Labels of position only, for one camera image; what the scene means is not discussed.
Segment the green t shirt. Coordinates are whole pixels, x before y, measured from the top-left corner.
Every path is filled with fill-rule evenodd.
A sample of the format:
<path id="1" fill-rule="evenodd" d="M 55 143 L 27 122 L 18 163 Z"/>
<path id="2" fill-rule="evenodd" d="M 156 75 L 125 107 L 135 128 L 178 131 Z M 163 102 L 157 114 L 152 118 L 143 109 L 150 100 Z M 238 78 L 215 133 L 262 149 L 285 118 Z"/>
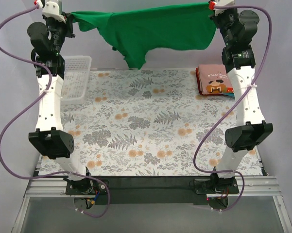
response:
<path id="1" fill-rule="evenodd" d="M 73 12 L 79 30 L 96 29 L 129 68 L 141 69 L 154 49 L 205 50 L 216 26 L 207 2 L 168 5 L 125 12 Z"/>

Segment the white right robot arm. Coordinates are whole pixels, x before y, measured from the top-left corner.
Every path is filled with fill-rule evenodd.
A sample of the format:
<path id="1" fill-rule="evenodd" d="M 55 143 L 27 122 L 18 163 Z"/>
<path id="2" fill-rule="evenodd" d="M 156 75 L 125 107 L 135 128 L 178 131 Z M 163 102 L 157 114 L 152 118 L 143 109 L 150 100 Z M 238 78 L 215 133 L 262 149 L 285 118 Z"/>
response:
<path id="1" fill-rule="evenodd" d="M 223 37 L 222 62 L 232 84 L 237 109 L 237 125 L 225 132 L 226 149 L 214 168 L 206 187 L 216 193 L 237 193 L 236 170 L 243 157 L 272 132 L 260 109 L 255 74 L 255 57 L 250 43 L 257 33 L 259 17 L 249 10 L 238 12 L 236 6 L 213 6 L 210 19 Z"/>

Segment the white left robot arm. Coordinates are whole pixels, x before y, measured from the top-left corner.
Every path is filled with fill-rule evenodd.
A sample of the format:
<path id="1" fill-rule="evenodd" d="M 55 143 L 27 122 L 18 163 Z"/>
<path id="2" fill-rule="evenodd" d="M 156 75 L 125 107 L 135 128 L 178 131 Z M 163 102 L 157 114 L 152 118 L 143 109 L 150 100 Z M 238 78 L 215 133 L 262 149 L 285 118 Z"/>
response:
<path id="1" fill-rule="evenodd" d="M 33 46 L 31 60 L 35 63 L 39 93 L 38 121 L 35 132 L 29 133 L 29 141 L 43 156 L 55 160 L 64 171 L 65 180 L 75 190 L 89 194 L 94 183 L 86 176 L 88 169 L 73 156 L 74 139 L 64 132 L 61 116 L 61 90 L 64 84 L 65 60 L 60 55 L 65 38 L 74 38 L 73 16 L 63 13 L 62 20 L 44 16 L 44 23 L 34 22 L 27 34 Z"/>

